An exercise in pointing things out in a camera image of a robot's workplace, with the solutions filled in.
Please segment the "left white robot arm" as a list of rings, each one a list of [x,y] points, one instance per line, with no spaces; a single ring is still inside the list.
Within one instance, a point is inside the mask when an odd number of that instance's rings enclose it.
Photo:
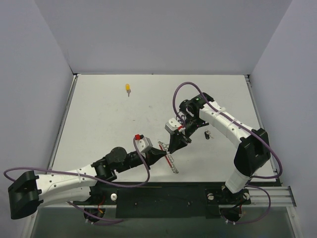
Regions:
[[[148,152],[138,154],[136,151],[127,153],[122,147],[116,147],[100,160],[76,171],[51,175],[36,175],[34,171],[24,172],[8,188],[11,219],[17,220],[33,214],[48,196],[58,192],[66,192],[79,187],[89,187],[84,198],[91,204],[97,204],[102,192],[92,187],[98,181],[110,183],[116,179],[115,172],[123,172],[141,164],[146,169],[167,155],[165,151],[151,148]]]

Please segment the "black tagged key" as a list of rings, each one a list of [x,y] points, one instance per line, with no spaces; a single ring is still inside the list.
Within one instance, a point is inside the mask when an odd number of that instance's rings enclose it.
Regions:
[[[205,135],[205,138],[206,138],[207,140],[213,139],[213,136],[211,135],[211,132],[210,132],[209,130],[206,130],[206,131],[204,132],[204,135]]]

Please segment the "red handled keyring holder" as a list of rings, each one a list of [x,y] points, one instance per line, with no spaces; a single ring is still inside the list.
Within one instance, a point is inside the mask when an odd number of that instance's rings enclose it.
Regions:
[[[179,171],[178,169],[176,168],[175,164],[174,164],[174,158],[172,157],[172,155],[168,152],[168,147],[169,147],[169,144],[165,144],[161,141],[158,142],[158,145],[160,147],[160,149],[162,151],[165,151],[166,152],[166,155],[165,155],[165,159],[169,165],[169,167],[171,168],[172,172],[174,174],[178,174]]]

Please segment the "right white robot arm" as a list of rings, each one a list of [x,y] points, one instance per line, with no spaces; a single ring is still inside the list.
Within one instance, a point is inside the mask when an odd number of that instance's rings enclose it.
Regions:
[[[225,202],[234,202],[254,173],[270,159],[267,132],[236,120],[207,93],[183,101],[179,109],[185,116],[185,123],[171,118],[165,124],[170,134],[168,152],[172,154],[191,143],[191,135],[200,127],[211,125],[217,129],[237,149],[234,170],[221,190]]]

